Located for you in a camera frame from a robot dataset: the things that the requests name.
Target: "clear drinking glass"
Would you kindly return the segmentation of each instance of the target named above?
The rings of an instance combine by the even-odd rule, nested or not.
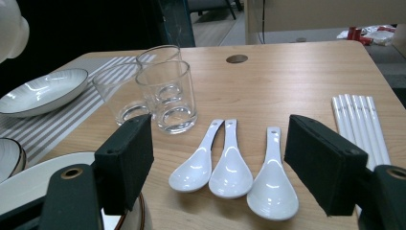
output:
[[[128,62],[109,67],[92,79],[119,126],[130,118],[149,112],[143,93],[135,82],[140,70],[139,63]]]
[[[197,111],[191,67],[186,61],[169,60],[149,65],[138,74],[136,81],[161,130],[175,134],[194,125]]]
[[[182,60],[179,47],[175,45],[157,46],[137,56],[138,63],[143,67],[168,60]]]

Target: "floor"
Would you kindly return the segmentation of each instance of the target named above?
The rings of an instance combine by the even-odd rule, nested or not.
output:
[[[196,46],[245,45],[244,12],[235,10],[237,20],[233,20],[231,15],[227,16],[228,13],[228,11],[223,10],[206,11],[202,18],[191,14]],[[264,43],[337,40],[337,35],[347,29],[333,28],[265,33]],[[209,39],[214,36],[216,36],[216,40]],[[392,45],[380,46],[373,44],[365,46],[365,49],[406,108],[406,58]]]

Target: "gray striped table runner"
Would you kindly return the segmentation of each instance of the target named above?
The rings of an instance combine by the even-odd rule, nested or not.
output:
[[[113,57],[102,63],[89,74],[86,89],[73,101],[55,111],[29,118],[9,118],[0,115],[0,136],[18,141],[27,152],[29,166],[36,164],[103,104],[102,98],[92,84],[93,77],[112,65],[131,61],[135,61],[135,57]],[[77,68],[75,63],[65,69],[68,67]]]

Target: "black foam block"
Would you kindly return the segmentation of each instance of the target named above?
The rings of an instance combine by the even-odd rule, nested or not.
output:
[[[107,215],[132,211],[153,162],[150,115],[124,122],[96,151],[92,165]]]
[[[368,155],[320,122],[290,115],[284,161],[328,216],[350,216]]]
[[[38,229],[102,229],[97,199],[91,166],[76,164],[54,172]]]

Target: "bowl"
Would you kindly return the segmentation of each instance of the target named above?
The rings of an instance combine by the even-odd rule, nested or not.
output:
[[[30,80],[0,99],[0,114],[32,117],[53,111],[77,97],[87,85],[83,69],[67,69]]]
[[[34,165],[0,183],[0,216],[45,196],[51,176],[58,170],[74,165],[91,165],[95,153],[73,152]],[[152,220],[143,195],[136,199],[132,212],[122,216],[108,216],[101,212],[104,229],[152,229]]]
[[[27,155],[21,145],[10,138],[0,138],[0,183],[27,167]]]

